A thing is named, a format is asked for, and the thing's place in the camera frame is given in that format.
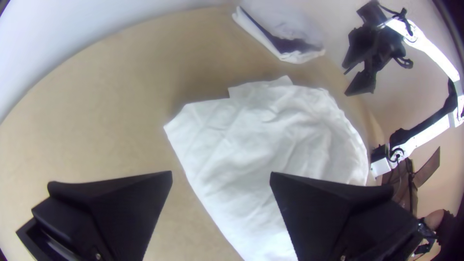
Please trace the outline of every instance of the white wall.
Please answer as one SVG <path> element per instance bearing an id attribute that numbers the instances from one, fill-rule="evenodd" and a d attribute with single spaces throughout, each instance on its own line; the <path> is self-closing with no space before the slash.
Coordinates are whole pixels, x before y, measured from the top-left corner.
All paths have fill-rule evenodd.
<path id="1" fill-rule="evenodd" d="M 0 16 L 0 123 L 29 88 L 84 47 L 152 17 L 226 2 L 11 1 Z"/>

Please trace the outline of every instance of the tan floor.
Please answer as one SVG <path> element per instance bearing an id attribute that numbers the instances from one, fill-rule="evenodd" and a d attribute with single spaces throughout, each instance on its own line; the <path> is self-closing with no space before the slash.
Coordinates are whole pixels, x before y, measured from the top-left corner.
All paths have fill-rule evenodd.
<path id="1" fill-rule="evenodd" d="M 187 102 L 288 74 L 325 87 L 368 146 L 382 133 L 327 58 L 278 61 L 231 19 L 230 8 L 165 16 L 112 35 L 39 82 L 0 126 L 0 247 L 31 260 L 15 231 L 47 197 L 46 184 L 172 170 L 174 185 L 145 260 L 240 260 L 191 190 L 162 126 Z"/>

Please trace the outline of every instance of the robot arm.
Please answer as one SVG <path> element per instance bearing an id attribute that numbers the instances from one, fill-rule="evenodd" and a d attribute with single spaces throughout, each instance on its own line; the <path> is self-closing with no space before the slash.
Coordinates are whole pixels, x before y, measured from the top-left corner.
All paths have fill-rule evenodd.
<path id="1" fill-rule="evenodd" d="M 385 174 L 409 157 L 417 147 L 429 142 L 451 127 L 464 122 L 464 94 L 461 79 L 448 58 L 424 35 L 412 21 L 408 20 L 412 35 L 403 21 L 388 20 L 387 26 L 403 36 L 409 46 L 426 53 L 448 76 L 448 98 L 443 107 L 432 116 L 410 130 L 399 129 L 390 136 L 389 144 L 375 149 L 371 157 L 371 171 L 375 176 Z"/>

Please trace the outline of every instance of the black cable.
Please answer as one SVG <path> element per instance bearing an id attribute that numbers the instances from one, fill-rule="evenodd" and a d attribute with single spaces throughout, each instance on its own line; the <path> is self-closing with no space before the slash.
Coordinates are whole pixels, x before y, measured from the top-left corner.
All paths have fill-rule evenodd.
<path id="1" fill-rule="evenodd" d="M 378 3 L 378 5 L 383 10 L 389 12 L 390 14 L 393 14 L 393 16 L 392 16 L 393 19 L 397 18 L 398 20 L 402 21 L 406 25 L 406 30 L 407 30 L 407 32 L 409 33 L 410 36 L 414 35 L 414 33 L 411 30 L 411 25 L 409 24 L 408 20 L 406 19 L 406 13 L 407 13 L 406 8 L 401 9 L 401 12 L 398 13 L 398 12 L 395 12 L 393 10 L 390 10 L 390 9 L 386 8 L 385 6 L 381 5 L 380 3 Z"/>
<path id="2" fill-rule="evenodd" d="M 392 199 L 394 199 L 396 197 L 396 195 L 398 194 L 398 192 L 400 191 L 401 189 L 401 176 L 400 176 L 400 185 L 398 186 L 398 189 L 396 190 L 395 194 L 393 195 Z"/>

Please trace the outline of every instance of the crumpled white cloth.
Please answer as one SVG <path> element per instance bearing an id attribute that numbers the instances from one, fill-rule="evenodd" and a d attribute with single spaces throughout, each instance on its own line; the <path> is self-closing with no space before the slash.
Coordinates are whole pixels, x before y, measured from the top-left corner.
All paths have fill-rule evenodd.
<path id="1" fill-rule="evenodd" d="M 261 26 L 263 26 L 272 35 L 282 39 L 302 39 L 315 46 L 322 47 L 321 34 L 318 33 L 314 24 L 308 24 L 307 20 L 301 19 L 302 16 L 299 12 L 288 12 L 287 9 L 281 8 L 281 6 L 271 5 L 268 8 L 262 8 L 265 5 L 250 5 L 246 4 L 249 9 L 246 9 L 247 13 L 253 17 Z M 237 10 L 232 14 L 233 20 L 240 25 L 247 33 L 253 36 L 258 42 L 266 47 L 272 54 L 274 54 L 279 60 L 301 64 L 311 59 L 314 59 L 325 54 L 325 49 L 321 50 L 309 50 L 307 52 L 293 51 L 291 53 L 280 53 L 272 42 L 264 35 L 264 33 L 248 18 L 248 16 L 237 7 Z M 307 31 L 299 30 L 299 27 L 313 28 L 313 33 L 308 34 Z"/>
<path id="2" fill-rule="evenodd" d="M 297 260 L 270 173 L 365 185 L 366 148 L 322 88 L 284 76 L 229 94 L 185 105 L 166 134 L 196 195 L 244 260 Z"/>

